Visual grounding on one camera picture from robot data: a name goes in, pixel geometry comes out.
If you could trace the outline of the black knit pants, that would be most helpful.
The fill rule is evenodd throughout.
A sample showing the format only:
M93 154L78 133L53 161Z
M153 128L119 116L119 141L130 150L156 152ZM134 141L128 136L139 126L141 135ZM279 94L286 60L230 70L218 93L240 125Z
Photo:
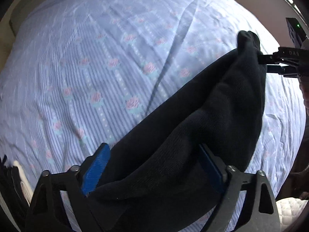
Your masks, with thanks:
M88 195L104 231L180 231L218 202L201 145L245 171L265 108L260 41L240 31L237 48L196 75L124 136Z

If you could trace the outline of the white folded garment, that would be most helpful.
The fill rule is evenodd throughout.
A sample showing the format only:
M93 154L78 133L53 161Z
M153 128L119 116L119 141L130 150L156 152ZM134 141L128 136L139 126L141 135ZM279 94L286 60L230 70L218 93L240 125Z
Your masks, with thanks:
M32 187L29 184L29 181L28 181L28 179L27 179L27 177L24 173L24 170L23 170L21 164L17 160L15 160L13 162L13 166L18 168L21 191L24 195L26 202L28 203L28 205L30 205L33 194L34 194Z

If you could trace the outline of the black folded clothes stack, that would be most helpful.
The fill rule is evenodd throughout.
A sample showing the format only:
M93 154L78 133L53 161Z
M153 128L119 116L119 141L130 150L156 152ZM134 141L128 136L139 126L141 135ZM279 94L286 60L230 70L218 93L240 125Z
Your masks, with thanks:
M25 231L29 204L21 190L21 179L16 166L6 165L1 158L1 231Z

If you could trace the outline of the white quilted pillow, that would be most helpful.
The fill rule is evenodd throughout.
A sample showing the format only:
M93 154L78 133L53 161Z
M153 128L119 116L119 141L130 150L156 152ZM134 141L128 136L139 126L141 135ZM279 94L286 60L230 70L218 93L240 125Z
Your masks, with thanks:
M287 229L299 218L301 212L305 209L307 202L308 200L301 200L293 197L276 201L281 231Z

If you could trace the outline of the blue floral striped bedsheet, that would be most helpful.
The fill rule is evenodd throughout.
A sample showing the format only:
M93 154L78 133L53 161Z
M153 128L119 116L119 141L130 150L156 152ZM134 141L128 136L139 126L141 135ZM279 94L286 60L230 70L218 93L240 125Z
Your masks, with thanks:
M36 188L102 143L112 148L179 89L266 27L234 0L46 0L29 13L1 71L1 158ZM266 72L261 132L246 173L265 172L278 195L305 131L296 78Z

